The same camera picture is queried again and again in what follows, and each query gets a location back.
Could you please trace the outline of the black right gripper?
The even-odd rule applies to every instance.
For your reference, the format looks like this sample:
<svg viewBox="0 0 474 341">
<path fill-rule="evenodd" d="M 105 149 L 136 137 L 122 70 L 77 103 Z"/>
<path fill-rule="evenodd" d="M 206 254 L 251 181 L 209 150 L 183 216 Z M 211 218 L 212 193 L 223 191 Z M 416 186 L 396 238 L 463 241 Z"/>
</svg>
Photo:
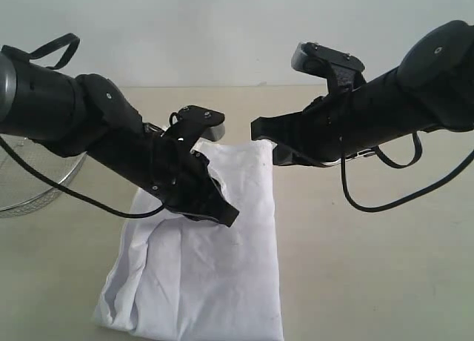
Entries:
<svg viewBox="0 0 474 341">
<path fill-rule="evenodd" d="M 381 144 L 381 103 L 360 93 L 320 96 L 297 113 L 254 119 L 250 136 L 273 142 L 275 166 L 332 167 Z"/>
</svg>

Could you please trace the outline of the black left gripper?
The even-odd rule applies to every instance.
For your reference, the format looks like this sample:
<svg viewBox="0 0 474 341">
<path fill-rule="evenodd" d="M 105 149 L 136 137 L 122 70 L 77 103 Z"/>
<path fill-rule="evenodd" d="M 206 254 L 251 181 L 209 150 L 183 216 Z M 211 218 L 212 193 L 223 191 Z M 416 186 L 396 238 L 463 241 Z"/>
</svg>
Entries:
<svg viewBox="0 0 474 341">
<path fill-rule="evenodd" d="M 169 212 L 230 228 L 239 210 L 210 177 L 209 162 L 163 137 L 164 132 L 153 125 L 142 126 L 138 133 L 113 130 L 91 145 L 88 155 L 159 199 Z"/>
</svg>

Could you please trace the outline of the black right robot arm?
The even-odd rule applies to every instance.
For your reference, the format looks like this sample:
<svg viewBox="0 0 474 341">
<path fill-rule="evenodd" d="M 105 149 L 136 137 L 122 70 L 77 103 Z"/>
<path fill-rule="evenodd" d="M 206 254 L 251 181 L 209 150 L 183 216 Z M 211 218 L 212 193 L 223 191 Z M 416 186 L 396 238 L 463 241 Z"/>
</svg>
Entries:
<svg viewBox="0 0 474 341">
<path fill-rule="evenodd" d="M 430 31 L 369 81 L 358 58 L 317 43 L 299 44 L 291 65 L 325 79 L 328 92 L 298 112 L 252 122 L 252 139 L 275 144 L 275 165 L 324 167 L 419 131 L 473 129 L 473 27 L 464 21 Z"/>
</svg>

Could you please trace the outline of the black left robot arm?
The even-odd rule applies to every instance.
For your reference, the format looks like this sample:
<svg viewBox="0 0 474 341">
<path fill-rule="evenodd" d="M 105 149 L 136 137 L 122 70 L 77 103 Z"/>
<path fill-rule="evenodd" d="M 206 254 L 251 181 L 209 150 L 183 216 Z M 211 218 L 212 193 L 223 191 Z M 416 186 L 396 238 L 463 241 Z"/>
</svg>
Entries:
<svg viewBox="0 0 474 341">
<path fill-rule="evenodd" d="M 1 131 L 28 138 L 57 156 L 86 154 L 148 192 L 170 212 L 231 226 L 238 216 L 211 177 L 199 139 L 224 135 L 224 114 L 189 105 L 161 129 L 109 80 L 75 78 L 33 64 L 32 55 L 1 49 Z"/>
</svg>

